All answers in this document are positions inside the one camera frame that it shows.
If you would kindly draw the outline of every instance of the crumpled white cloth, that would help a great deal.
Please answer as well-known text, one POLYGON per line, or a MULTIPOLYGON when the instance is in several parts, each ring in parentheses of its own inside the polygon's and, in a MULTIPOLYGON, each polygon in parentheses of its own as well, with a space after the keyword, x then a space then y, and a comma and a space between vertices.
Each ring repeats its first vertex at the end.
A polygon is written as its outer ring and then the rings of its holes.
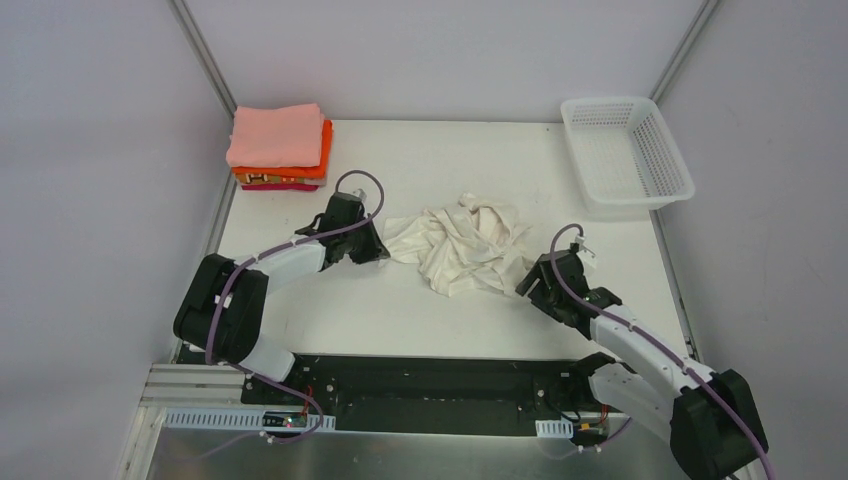
POLYGON ((465 193, 458 205, 387 219, 383 243, 393 260, 420 264, 442 295, 478 288, 513 296, 533 266, 524 251, 529 228, 514 206, 465 193))

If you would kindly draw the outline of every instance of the white table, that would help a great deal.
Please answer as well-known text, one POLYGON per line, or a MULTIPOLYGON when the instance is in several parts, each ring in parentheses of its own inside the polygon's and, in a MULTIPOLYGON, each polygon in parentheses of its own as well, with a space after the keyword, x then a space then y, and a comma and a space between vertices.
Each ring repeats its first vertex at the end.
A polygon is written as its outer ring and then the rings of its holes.
MULTIPOLYGON (((591 286, 621 297, 640 320, 685 352, 668 278, 648 214, 627 222, 587 218, 568 161, 562 124, 336 121, 328 186, 314 193, 234 196, 219 252, 234 257, 282 243, 323 212, 336 179, 373 173, 386 189, 376 219, 455 203, 463 192, 516 205, 533 225, 533 256, 548 251, 569 222, 586 228, 599 257, 591 286)), ((377 191, 364 177, 369 211, 377 191)), ((573 238, 567 234, 561 246, 573 238)), ((262 331, 297 353, 500 359, 579 359, 598 351, 576 330, 526 299, 472 291, 447 298, 429 289, 415 265, 357 266, 349 260, 305 278, 265 303, 262 331)))

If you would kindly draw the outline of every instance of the towel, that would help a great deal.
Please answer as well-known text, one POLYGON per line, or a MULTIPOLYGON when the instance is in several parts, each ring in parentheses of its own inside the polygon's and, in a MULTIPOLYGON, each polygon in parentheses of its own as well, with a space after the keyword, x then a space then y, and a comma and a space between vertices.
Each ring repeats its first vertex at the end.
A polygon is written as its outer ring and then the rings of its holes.
POLYGON ((387 219, 383 243, 392 260, 418 263, 442 295, 484 289, 514 296, 533 266, 524 251, 529 228, 514 206, 465 193, 457 205, 387 219))
POLYGON ((318 190, 318 185, 304 185, 302 183, 266 183, 264 185, 242 185, 242 190, 298 190, 301 192, 314 192, 318 190))
POLYGON ((233 167, 233 173, 236 178, 242 183, 248 183, 246 180, 249 174, 273 175, 285 178, 312 178, 322 180, 321 185, 325 185, 327 177, 327 166, 330 163, 330 150, 333 147, 333 122, 324 120, 324 126, 321 130, 321 163, 317 167, 278 167, 278 168, 256 168, 256 167, 233 167))
POLYGON ((324 116, 317 104, 262 110, 238 107, 227 150, 230 167, 316 167, 324 116))

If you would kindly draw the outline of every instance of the mesh basket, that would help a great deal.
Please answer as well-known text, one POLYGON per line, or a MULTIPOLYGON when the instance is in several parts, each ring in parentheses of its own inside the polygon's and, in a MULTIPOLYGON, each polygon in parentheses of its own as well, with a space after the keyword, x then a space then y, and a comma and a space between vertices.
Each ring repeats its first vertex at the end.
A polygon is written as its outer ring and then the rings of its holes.
POLYGON ((642 97, 569 100, 565 138, 590 213, 655 210, 695 194, 656 104, 642 97))

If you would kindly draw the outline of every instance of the white wall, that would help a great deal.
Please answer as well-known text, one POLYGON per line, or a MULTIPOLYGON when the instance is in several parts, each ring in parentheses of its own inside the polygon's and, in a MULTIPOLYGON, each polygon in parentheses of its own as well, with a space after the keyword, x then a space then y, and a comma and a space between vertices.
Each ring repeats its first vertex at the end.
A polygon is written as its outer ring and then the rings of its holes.
POLYGON ((663 114, 663 211, 704 357, 751 383, 781 478, 848 469, 848 3, 728 0, 663 114))
POLYGON ((241 105, 331 118, 562 121, 649 95, 701 0, 190 0, 241 105))
POLYGON ((229 120, 165 1, 0 2, 0 477, 106 479, 229 120))

